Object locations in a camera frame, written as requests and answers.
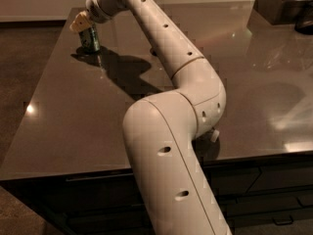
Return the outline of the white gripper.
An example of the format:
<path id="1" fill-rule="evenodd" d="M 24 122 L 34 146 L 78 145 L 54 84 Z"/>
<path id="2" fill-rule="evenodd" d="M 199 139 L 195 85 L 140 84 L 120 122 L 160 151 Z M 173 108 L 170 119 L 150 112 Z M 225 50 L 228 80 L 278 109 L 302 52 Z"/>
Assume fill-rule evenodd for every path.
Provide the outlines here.
<path id="1" fill-rule="evenodd" d="M 126 10 L 121 0 L 86 0 L 85 6 L 86 11 L 78 13 L 69 26 L 74 33 L 90 28 L 93 22 L 103 24 L 110 21 L 118 13 Z"/>

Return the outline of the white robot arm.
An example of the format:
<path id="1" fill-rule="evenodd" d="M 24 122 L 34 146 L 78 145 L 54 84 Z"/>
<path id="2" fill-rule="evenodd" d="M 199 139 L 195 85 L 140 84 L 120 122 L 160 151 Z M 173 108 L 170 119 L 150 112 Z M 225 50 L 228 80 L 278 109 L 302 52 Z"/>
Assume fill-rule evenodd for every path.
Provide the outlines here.
<path id="1" fill-rule="evenodd" d="M 170 78 L 170 91 L 134 103 L 123 119 L 128 160 L 156 235 L 232 235 L 192 142 L 221 119 L 219 75 L 154 0 L 87 0 L 70 29 L 81 32 L 129 10 Z"/>

